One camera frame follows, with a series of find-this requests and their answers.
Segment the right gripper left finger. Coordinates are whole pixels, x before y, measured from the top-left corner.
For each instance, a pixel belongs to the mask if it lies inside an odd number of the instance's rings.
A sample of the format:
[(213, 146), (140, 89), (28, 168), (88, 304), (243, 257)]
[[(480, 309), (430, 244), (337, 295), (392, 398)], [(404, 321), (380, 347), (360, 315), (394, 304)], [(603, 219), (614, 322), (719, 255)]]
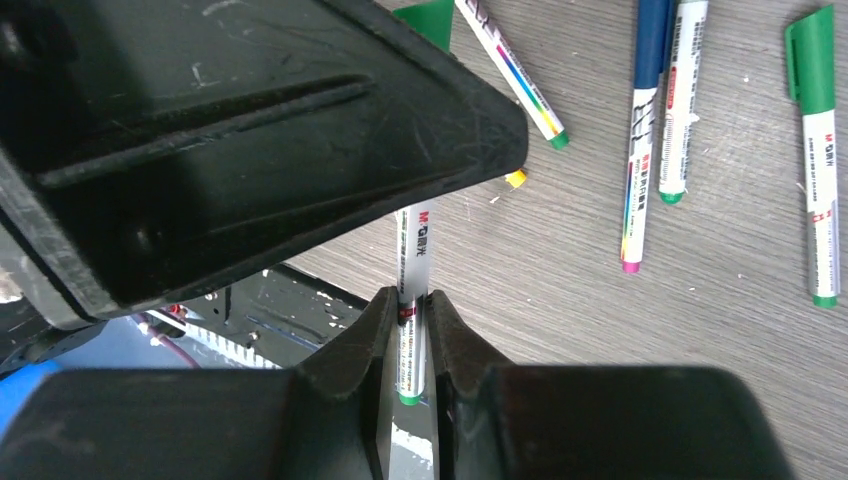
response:
[(384, 479), (398, 295), (286, 369), (65, 370), (1, 442), (5, 479)]

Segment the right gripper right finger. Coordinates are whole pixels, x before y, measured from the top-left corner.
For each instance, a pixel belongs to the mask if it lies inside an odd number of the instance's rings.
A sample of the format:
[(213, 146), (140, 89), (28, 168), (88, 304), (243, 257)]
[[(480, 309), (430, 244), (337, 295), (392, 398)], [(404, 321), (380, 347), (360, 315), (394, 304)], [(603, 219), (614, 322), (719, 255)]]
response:
[(439, 479), (791, 479), (752, 391), (697, 365), (520, 365), (427, 302)]

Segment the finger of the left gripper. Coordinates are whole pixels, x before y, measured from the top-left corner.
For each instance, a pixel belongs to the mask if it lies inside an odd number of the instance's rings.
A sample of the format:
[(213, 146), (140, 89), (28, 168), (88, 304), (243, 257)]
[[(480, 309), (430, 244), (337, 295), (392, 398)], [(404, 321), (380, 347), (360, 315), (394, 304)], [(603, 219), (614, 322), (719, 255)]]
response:
[(1, 266), (47, 318), (203, 295), (527, 152), (372, 1), (1, 5)]

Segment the dark green capped marker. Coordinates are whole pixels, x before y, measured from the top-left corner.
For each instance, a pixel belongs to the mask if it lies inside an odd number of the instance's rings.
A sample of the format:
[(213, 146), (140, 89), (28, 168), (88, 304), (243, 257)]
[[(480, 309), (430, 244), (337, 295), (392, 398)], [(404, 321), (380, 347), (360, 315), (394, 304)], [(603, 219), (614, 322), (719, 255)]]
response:
[(432, 266), (434, 200), (399, 210), (397, 219), (398, 359), (396, 389), (402, 404), (414, 406), (426, 374), (425, 300)]

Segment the green pen cap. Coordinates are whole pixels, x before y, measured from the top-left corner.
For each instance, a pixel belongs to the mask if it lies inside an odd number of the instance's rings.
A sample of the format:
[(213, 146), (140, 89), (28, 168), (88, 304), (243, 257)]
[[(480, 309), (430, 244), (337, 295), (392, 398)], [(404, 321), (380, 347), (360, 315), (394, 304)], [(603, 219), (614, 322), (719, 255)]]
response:
[(442, 51), (449, 52), (453, 12), (452, 0), (433, 0), (395, 9), (392, 14)]

